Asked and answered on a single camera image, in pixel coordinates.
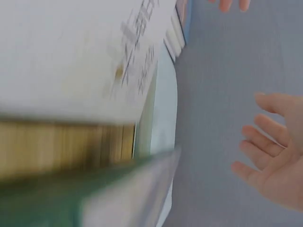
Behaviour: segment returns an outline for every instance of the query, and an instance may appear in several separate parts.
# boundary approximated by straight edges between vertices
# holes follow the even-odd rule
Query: book
[[[1,5],[0,115],[138,122],[175,4],[13,0]]]

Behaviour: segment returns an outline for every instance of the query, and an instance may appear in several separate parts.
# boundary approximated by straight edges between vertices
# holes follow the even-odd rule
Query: palm
[[[276,110],[264,107],[262,102],[258,104],[261,108],[276,113]],[[286,118],[286,128],[260,114],[255,118],[255,124],[275,141],[268,139],[253,126],[244,126],[242,134],[246,140],[241,142],[240,149],[259,171],[240,162],[235,162],[232,170],[271,201],[303,210],[302,151],[298,149],[300,144],[296,143],[296,136],[292,133],[298,122],[292,116]]]

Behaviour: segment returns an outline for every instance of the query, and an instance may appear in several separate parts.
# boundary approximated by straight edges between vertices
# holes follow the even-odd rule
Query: gray wall
[[[183,154],[165,227],[296,227],[303,214],[262,198],[230,171],[241,126],[260,112],[253,93],[303,90],[303,1],[234,1],[222,14],[193,1],[190,41],[176,63],[176,143]]]

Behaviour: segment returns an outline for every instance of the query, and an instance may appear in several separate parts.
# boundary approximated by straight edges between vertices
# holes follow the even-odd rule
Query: fingertip
[[[246,146],[247,143],[248,143],[247,140],[241,140],[241,142],[239,143],[240,150],[243,150],[243,148]]]
[[[255,128],[251,125],[244,125],[242,127],[241,133],[245,137],[249,137],[254,132]]]
[[[239,8],[241,12],[246,12],[250,6],[250,0],[240,0],[239,1]]]
[[[265,93],[263,92],[255,92],[254,97],[255,99],[263,98],[265,96]]]
[[[235,161],[231,164],[231,169],[234,173],[237,173],[239,169],[241,169],[242,163],[239,161]]]
[[[254,123],[255,123],[256,125],[259,125],[259,124],[263,121],[264,117],[265,117],[265,115],[262,114],[262,113],[257,114],[257,115],[254,117]]]
[[[232,0],[220,0],[219,9],[223,13],[227,13],[232,5]]]

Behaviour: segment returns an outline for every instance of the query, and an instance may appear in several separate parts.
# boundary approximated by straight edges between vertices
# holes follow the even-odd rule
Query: open book
[[[0,114],[139,121],[175,3],[0,3]]]

